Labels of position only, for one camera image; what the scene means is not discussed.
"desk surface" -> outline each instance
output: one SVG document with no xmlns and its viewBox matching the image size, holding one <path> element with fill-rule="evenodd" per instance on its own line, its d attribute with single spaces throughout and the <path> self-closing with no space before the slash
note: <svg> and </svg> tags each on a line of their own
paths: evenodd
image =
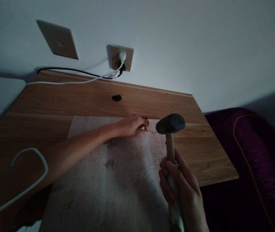
<svg viewBox="0 0 275 232">
<path fill-rule="evenodd" d="M 42 71 L 35 81 L 88 80 L 85 76 Z M 120 94 L 121 101 L 112 96 Z M 66 139 L 74 115 L 125 117 L 131 113 L 161 119 L 182 115 L 186 128 L 175 134 L 175 147 L 200 186 L 238 178 L 238 174 L 190 94 L 98 80 L 88 84 L 27 86 L 0 120 L 0 173 L 22 149 L 42 149 Z"/>
</svg>

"wooden handle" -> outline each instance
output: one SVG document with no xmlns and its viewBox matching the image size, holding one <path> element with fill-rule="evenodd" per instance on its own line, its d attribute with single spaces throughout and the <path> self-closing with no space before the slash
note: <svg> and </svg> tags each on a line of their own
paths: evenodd
<svg viewBox="0 0 275 232">
<path fill-rule="evenodd" d="M 168 160 L 171 161 L 172 164 L 177 166 L 177 163 L 175 161 L 173 134 L 170 134 L 170 133 L 166 134 L 166 141 L 167 141 L 166 145 L 167 145 Z M 168 183 L 176 195 L 176 200 L 174 201 L 174 208 L 172 208 L 169 205 L 170 231 L 183 232 L 184 224 L 183 224 L 182 213 L 180 211 L 179 203 L 178 203 L 177 184 L 171 175 L 168 176 Z"/>
</svg>

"wall socket plate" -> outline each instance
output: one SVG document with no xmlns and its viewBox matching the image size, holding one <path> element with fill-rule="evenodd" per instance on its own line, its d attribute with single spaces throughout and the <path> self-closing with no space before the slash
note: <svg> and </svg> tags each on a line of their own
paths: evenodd
<svg viewBox="0 0 275 232">
<path fill-rule="evenodd" d="M 69 28 L 42 20 L 36 22 L 53 54 L 78 60 L 72 32 Z"/>
<path fill-rule="evenodd" d="M 125 71 L 129 72 L 131 70 L 133 51 L 134 51 L 133 48 L 126 48 L 118 45 L 111 45 L 112 69 L 113 70 L 118 69 L 119 53 L 125 52 L 126 53 Z"/>
</svg>

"hand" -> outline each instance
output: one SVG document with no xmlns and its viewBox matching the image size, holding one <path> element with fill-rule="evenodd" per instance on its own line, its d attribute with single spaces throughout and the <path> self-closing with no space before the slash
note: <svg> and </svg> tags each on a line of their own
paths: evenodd
<svg viewBox="0 0 275 232">
<path fill-rule="evenodd" d="M 130 115 L 115 123 L 117 137 L 136 137 L 149 134 L 149 121 L 147 116 Z"/>
<path fill-rule="evenodd" d="M 176 195 L 167 181 L 167 176 L 170 174 L 178 185 L 178 202 L 185 231 L 209 231 L 197 178 L 176 149 L 175 159 L 178 168 L 167 161 L 167 157 L 160 163 L 159 177 L 163 196 L 173 207 Z"/>
</svg>

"purple fabric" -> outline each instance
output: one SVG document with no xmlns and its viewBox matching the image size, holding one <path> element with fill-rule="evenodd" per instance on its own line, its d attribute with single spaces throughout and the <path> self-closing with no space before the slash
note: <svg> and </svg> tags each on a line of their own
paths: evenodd
<svg viewBox="0 0 275 232">
<path fill-rule="evenodd" d="M 236 119 L 248 114 L 256 115 L 249 110 L 232 108 L 206 116 L 240 176 L 201 187 L 210 231 L 274 231 L 233 136 Z M 251 115 L 238 119 L 235 135 L 275 228 L 275 130 L 265 119 Z"/>
</svg>

